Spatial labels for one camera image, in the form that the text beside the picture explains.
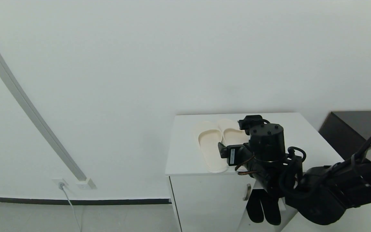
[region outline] cabinet top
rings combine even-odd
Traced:
[[[343,159],[324,140],[300,113],[241,113],[241,114],[202,114],[177,115],[171,131],[171,142],[165,169],[166,175],[225,175],[235,174],[234,167],[224,173],[208,172],[203,156],[198,148],[197,138],[193,134],[194,126],[201,121],[216,123],[219,119],[238,121],[246,115],[262,115],[271,123],[284,128],[284,143],[287,147],[302,148],[307,159],[303,171],[315,166],[332,165]]]

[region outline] black cable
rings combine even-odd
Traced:
[[[362,158],[364,160],[366,158],[366,151],[371,145],[371,136],[368,138],[365,143],[360,147],[360,149],[356,152],[355,157],[356,159]]]

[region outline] plug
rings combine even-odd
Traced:
[[[65,184],[63,182],[58,183],[58,188],[64,190]]]

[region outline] slide sandal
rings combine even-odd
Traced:
[[[194,127],[194,135],[197,138],[197,144],[203,154],[208,171],[211,173],[226,171],[228,168],[227,161],[222,159],[218,152],[217,144],[221,142],[223,135],[217,125],[208,121],[197,123]]]
[[[223,134],[223,144],[225,146],[243,144],[248,142],[250,139],[250,136],[246,135],[244,130],[240,130],[240,127],[236,121],[232,121],[230,119],[220,119],[217,121],[217,126],[220,128]],[[241,166],[238,171],[247,171],[247,169]]]

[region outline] power cord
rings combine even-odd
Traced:
[[[65,184],[64,184],[63,182],[60,182],[60,183],[58,184],[58,188],[61,189],[61,190],[64,192],[65,196],[67,197],[67,201],[68,201],[68,203],[70,203],[70,206],[71,206],[71,208],[72,208],[72,212],[74,213],[74,217],[75,217],[75,221],[77,222],[78,229],[80,230],[80,232],[82,232],[81,226],[80,226],[80,224],[78,223],[78,220],[77,220],[77,216],[75,215],[74,206],[71,204],[71,201],[70,201],[70,199],[68,198],[68,195],[67,195],[67,193],[66,193],[65,190],[64,190],[64,186],[65,186]]]

